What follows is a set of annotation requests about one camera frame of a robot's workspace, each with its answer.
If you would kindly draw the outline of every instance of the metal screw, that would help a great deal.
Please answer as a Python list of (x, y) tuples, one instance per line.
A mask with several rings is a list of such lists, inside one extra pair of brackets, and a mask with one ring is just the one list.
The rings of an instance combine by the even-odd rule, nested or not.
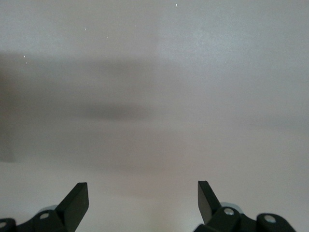
[(265, 215), (264, 219), (269, 223), (276, 223), (276, 219), (271, 215)]
[(4, 222), (0, 222), (0, 228), (3, 228), (5, 226), (6, 226), (6, 222), (5, 221)]
[(227, 215), (234, 215), (234, 211), (230, 208), (225, 208), (224, 209), (225, 214)]
[(40, 219), (45, 219), (45, 218), (48, 218), (49, 217), (49, 213), (45, 213), (45, 214), (42, 214), (40, 216)]

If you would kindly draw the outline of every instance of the black plastic part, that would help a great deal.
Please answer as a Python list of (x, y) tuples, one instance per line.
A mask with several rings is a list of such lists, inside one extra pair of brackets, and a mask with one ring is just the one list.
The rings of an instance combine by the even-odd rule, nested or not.
[[(275, 218), (276, 222), (271, 223), (265, 220), (265, 216), (270, 215)], [(263, 232), (296, 232), (293, 227), (285, 220), (276, 214), (260, 214), (256, 218), (258, 231)]]
[[(234, 211), (233, 215), (228, 215), (224, 212), (226, 208)], [(235, 232), (238, 231), (240, 226), (240, 213), (230, 207), (222, 207), (212, 216), (210, 221), (207, 223), (206, 228), (209, 231), (214, 232)]]
[(241, 214), (239, 232), (256, 232), (256, 221)]
[[(255, 221), (232, 207), (222, 207), (207, 181), (198, 182), (198, 207), (205, 225), (199, 225), (195, 232), (295, 232), (278, 215), (260, 214)], [(226, 214), (225, 208), (232, 209), (234, 214)], [(266, 215), (274, 217), (275, 222), (266, 221)]]
[(74, 232), (87, 212), (88, 207), (87, 183), (78, 183), (57, 206), (55, 211), (68, 232)]
[(0, 219), (6, 223), (0, 232), (74, 232), (88, 207), (87, 183), (78, 183), (55, 210), (39, 212), (18, 226), (12, 218)]
[(198, 208), (205, 224), (221, 208), (221, 204), (207, 181), (198, 182)]

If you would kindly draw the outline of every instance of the gray surface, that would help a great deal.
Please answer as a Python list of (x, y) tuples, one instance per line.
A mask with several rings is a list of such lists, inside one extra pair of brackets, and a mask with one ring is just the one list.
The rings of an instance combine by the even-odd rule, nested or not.
[(78, 232), (190, 232), (208, 180), (306, 232), (308, 22), (308, 1), (1, 1), (0, 218), (87, 181)]

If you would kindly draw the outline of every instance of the white wall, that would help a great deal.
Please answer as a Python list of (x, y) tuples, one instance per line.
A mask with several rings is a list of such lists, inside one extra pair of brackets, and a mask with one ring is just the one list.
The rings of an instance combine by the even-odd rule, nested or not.
[(305, 0), (1, 1), (0, 218), (87, 181), (77, 232), (190, 232), (208, 180), (307, 231), (308, 38)]

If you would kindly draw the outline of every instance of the white floor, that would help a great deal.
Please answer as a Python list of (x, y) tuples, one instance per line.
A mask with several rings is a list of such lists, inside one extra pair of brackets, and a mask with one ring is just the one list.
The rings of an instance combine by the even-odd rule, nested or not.
[(0, 99), (0, 218), (191, 232), (208, 180), (308, 231), (308, 1), (3, 0)]

